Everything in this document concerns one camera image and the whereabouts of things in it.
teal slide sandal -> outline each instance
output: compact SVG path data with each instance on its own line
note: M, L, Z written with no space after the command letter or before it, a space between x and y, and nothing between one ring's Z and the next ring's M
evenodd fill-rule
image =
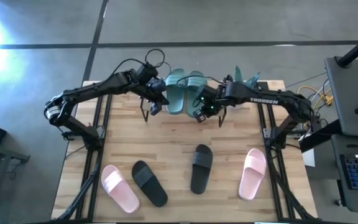
M235 82L243 82L240 68L237 65L236 65L236 68L234 69L234 81Z
M167 86L167 111L169 114L181 114L183 112L183 105L185 100L185 89L177 85L177 81L185 78L186 73L182 68L175 68L165 80ZM182 79L178 83L180 86L186 86L186 79Z
M194 91L191 90L186 90L186 113L189 117L194 118L193 112L201 109L201 107L203 106L202 103L198 102L198 100L196 101L196 97L197 97L197 90L198 87L201 85L207 85L208 82L206 81L206 78L203 77L204 75L199 72L199 71L192 71L189 73L190 75L199 75L202 77L190 77L187 80L187 88L192 89Z

yellow cable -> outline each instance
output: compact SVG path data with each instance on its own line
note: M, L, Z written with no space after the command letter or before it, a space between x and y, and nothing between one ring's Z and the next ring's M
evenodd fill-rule
M299 94L300 90L303 89L303 88L308 88L310 90L313 90L315 93L317 93L317 90L311 86L301 86L298 88L298 91L296 92L297 94Z
M322 94L322 95L320 96L320 98L318 98L317 103L316 103L316 104L314 105L314 107L313 107L314 110L317 108L318 103L320 102L321 99L323 99L324 96L325 96L325 97L331 97L331 96L327 96L327 95L326 95L326 94L329 93L330 91L331 91L331 89L329 89L327 92L325 92L325 95Z

wire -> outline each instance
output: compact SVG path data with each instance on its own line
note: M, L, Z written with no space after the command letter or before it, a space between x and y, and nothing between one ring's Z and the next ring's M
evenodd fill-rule
M102 139L102 138L104 137L103 135L104 135L105 132L106 132L106 128L104 128L103 125L98 125L96 128L103 128L103 131L102 131L102 133L100 134L100 138L99 138L99 139ZM74 154L74 153L78 152L79 150L81 150L81 149L83 149L83 148L85 148L85 147L88 147L88 146L89 146L89 145L87 145L87 146L83 145L83 146L79 147L78 149L75 149L74 151L70 152L69 154L67 154L67 155L65 156L65 160L67 159L67 157L71 156L72 154Z
M23 165L24 163L18 163L18 164L16 164L16 165L14 165L15 167L13 167L13 169L11 170L11 171L8 171L8 172L6 172L7 174L10 174L9 175L9 178L11 179L11 180L14 180L15 178L16 178L16 169L20 166L20 165Z
M286 146L291 146L291 147L295 147L295 148L301 149L301 147L296 146L296 145L293 145L293 144L285 143L285 145L286 145Z
M325 102L327 102L326 94L321 95L320 98L318 98L318 101L316 102L316 104L315 104L314 107L313 107L314 110L316 109L318 103L323 99L323 97L325 98L325 99L324 99Z
M169 67L169 74L167 75L167 77L164 78L164 81L165 81L172 74L172 68L171 68L171 65L168 62L164 62L164 64L167 64L168 67Z
M114 71L112 71L111 75L113 75L113 74L118 70L118 68L119 68L122 64L124 64L125 62L128 62L128 61L138 62L138 63L142 64L143 66L146 66L146 64L143 63L143 62L141 62L140 60L137 60L137 59L134 59L134 58L128 58L128 59L123 60L123 61L114 69Z
M321 90L323 90L323 87L321 87L321 88L318 90L318 92L314 95L314 97L312 97L312 99L311 99L310 101L313 101L313 100L316 98L316 96L319 94L319 92L320 92Z
M313 90L315 93L318 93L318 91L315 88L311 87L311 86L301 86L301 87L298 88L298 91L296 91L296 93L299 94L300 90L303 89L303 88L308 88L310 90Z
M326 86L326 83L328 82L329 78L326 79L326 81L324 82L324 85L323 85L323 96L324 96L324 100L327 102L327 98L326 98L326 92L324 90L324 86Z
M83 148L85 148L85 145L83 145L83 146L79 147L78 149L75 149L75 150L72 151L71 153L67 154L66 157L65 157L65 160L66 160L69 156L71 156L72 154L78 152L79 150L81 150L81 149L83 149Z
M195 107L199 106L200 103L201 103L201 100L195 99L195 100L193 101L193 107L195 108Z
M318 74L318 75L315 75L315 76L313 76L313 77L311 77L311 78L307 78L307 79L305 79L305 80L302 80L302 81L299 81L299 82L296 82L296 83L292 83L291 85L288 85L288 86L286 86L285 88L291 87L291 86L296 85L296 84L299 84L299 83L303 83L303 82L308 81L308 80L311 80L311 79L313 79L313 78L317 78L317 77L319 77L319 76L321 76L321 75L324 75L324 74L326 74L326 73L327 73L327 72L323 72L323 73L320 73L320 74Z
M158 52L161 52L162 54L162 61L156 65L153 65L155 68L159 68L161 67L161 65L165 62L165 53L161 50L161 49L151 49L149 50L147 53L146 53L146 56L144 57L144 61L146 63L148 63L149 61L147 60L147 56L149 56L149 53L153 52L153 51L158 51Z
M321 118L320 120L321 120L321 121L325 121L325 122L327 123L327 125L329 124L328 121L327 121L327 119L325 119L325 118Z
M323 104L323 105L321 105L321 106L319 106L318 108L316 108L315 110L317 110L317 112L316 113L318 113L318 111L321 109L321 108L323 108L325 105L327 105L328 103L330 103L332 100L330 100L330 101L328 101L328 102L325 102L325 104Z

cable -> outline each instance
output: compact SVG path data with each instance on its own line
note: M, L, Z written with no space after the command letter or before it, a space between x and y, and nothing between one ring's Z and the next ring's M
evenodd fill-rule
M321 88L318 90L318 92L314 95L314 97L312 97L312 99L311 99L310 101L313 101L313 100L316 98L316 96L319 94L319 92L320 92L321 90L323 90L323 87L321 87Z
M148 63L149 61L147 61L147 56L149 56L149 53L153 52L153 51L158 51L158 52L161 52L162 54L162 61L156 65L153 65L155 68L159 68L161 67L161 65L165 62L165 53L161 50L161 49L151 49L149 50L147 53L146 53L146 56L144 57L144 61L146 63Z
M164 64L167 64L168 67L169 67L169 74L167 75L167 77L164 78L164 81L165 81L172 74L172 68L171 68L171 65L168 62L164 62Z
M288 85L288 86L286 86L285 88L291 87L291 86L296 85L296 84L299 84L299 83L303 83L303 82L308 81L308 80L311 80L311 79L313 79L313 78L317 78L317 77L319 77L319 76L321 76L321 75L324 75L324 74L326 74L326 73L327 73L327 72L323 72L323 73L320 73L320 74L318 74L318 75L315 75L315 76L313 76L313 77L311 77L311 78L307 78L307 79L305 79L305 80L302 80L302 81L299 81L299 82L296 82L296 83L292 83L291 85Z
M308 88L308 89L310 89L310 90L313 90L315 93L318 92L315 88L313 88L313 87L311 87L311 86L301 86L301 87L298 88L298 91L296 91L296 94L299 94L300 90L303 89L303 88Z
M286 146L291 146L291 147L295 147L295 148L301 149L301 147L296 146L296 145L292 145L292 144L289 144L289 143L285 143L285 145L286 145Z
M16 178L16 169L20 166L23 165L24 163L18 163L16 165L14 165L15 167L13 167L13 169L11 171L6 172L7 174L10 174L9 178L11 180L14 180Z
M195 99L195 100L193 101L193 107L195 108L195 107L199 106L200 103L201 103L201 100Z
M102 139L102 138L104 137L103 135L104 135L105 132L106 132L106 128L104 128L103 125L98 125L96 128L103 128L103 131L102 131L102 133L100 134L100 138L99 138L99 139ZM67 157L71 156L72 154L74 154L74 153L78 152L79 150L81 150L81 149L83 149L83 148L85 148L85 147L88 147L88 146L89 146L89 145L87 145L87 146L83 145L83 146L79 147L78 149L75 149L74 151L70 152L69 154L67 154L67 155L65 156L65 160L67 159Z
M326 79L326 81L324 82L324 85L323 85L323 96L324 96L324 100L325 102L327 102L327 98L326 98L326 92L324 90L324 86L326 86L326 82L328 82L329 78Z
M325 122L327 123L327 125L329 124L328 121L327 121L327 119L325 119L325 118L321 118L320 120L321 120L321 121L325 121Z
M112 72L111 75L113 75L113 74L118 70L118 68L119 68L122 64L124 64L125 62L128 62L128 61L138 62L138 63L142 64L143 66L146 66L146 64L143 63L143 62L141 62L140 60L137 60L137 59L134 59L134 58L128 58L128 59L123 60L123 61L114 69L114 71ZM65 94L62 93L61 95L54 96L54 97L51 99L51 101L48 103L48 105L45 106L45 109L44 109L44 117L45 117L45 119L49 120L48 117L47 117L47 110L48 110L49 106L50 106L57 98L62 97L62 96L65 96Z
M313 93L313 94L311 94L310 96L308 96L308 100L310 100L310 98L311 98L312 96L314 96L314 94L315 94L315 93Z
M66 160L69 156L71 156L72 154L78 152L79 150L81 150L81 149L83 149L83 148L85 148L85 145L83 145L83 146L79 147L78 149L75 149L75 150L72 151L71 153L67 154L66 157L65 157L65 160Z
M314 110L316 109L318 103L323 99L323 97L325 98L324 100L326 101L326 105L332 101L332 100L327 101L327 98L326 98L327 96L326 96L325 94L324 94L324 95L321 95L320 98L318 98L318 101L316 102L316 104L315 104L314 107L313 107Z
M217 83L225 84L224 82L221 82L221 81L219 81L219 80L217 80L217 79L215 79L215 78L213 78L213 77L205 77L205 76L202 76L202 75L189 75L189 76L180 78L180 79L177 81L177 86L180 87L180 88L184 88L184 89L186 89L186 90L197 91L197 90L188 88L187 86L181 86L181 85L179 85L179 82L180 82L180 81L185 80L185 79L187 79L187 78L191 78L191 77L209 78L209 79L212 79L212 80L216 81Z
M329 102L325 102L325 104L323 104L323 105L319 106L318 108L316 108L316 110L317 110L316 113L318 113L318 111L319 111L321 108L323 108L325 105L327 105L327 104L330 103L331 101L332 101L332 100L330 100Z

slide sandal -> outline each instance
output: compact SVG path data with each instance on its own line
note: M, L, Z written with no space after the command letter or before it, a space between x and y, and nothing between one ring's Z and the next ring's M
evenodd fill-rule
M162 207L166 204L168 201L167 193L165 193L160 182L144 161L135 163L132 168L132 177L153 205Z
M199 71L192 71L189 73L190 75L200 75L200 76L204 76L201 72ZM189 117L194 118L193 112L201 109L201 107L203 106L202 103L198 103L197 101L195 102L196 98L197 98L197 90L198 87L200 87L201 85L207 85L208 82L206 81L206 78L204 77L190 77L187 79L187 87L195 90L195 91L191 91L191 90L187 90L186 91L186 113Z
M191 191L202 194L208 183L211 172L213 154L208 146L200 144L196 148L193 159L193 173L191 175Z
M237 65L236 65L236 67L234 69L234 81L235 82L243 82L240 68Z
M251 149L244 163L239 195L246 200L254 199L266 171L266 158L259 149Z
M175 68L165 80L167 86L167 111L169 114L181 114L183 112L183 103L185 100L185 89L177 85L177 81L185 78L186 73L182 68ZM186 79L179 81L179 85L186 86Z
M106 166L101 175L102 186L107 194L126 212L139 208L139 199L125 181L121 172L113 165Z

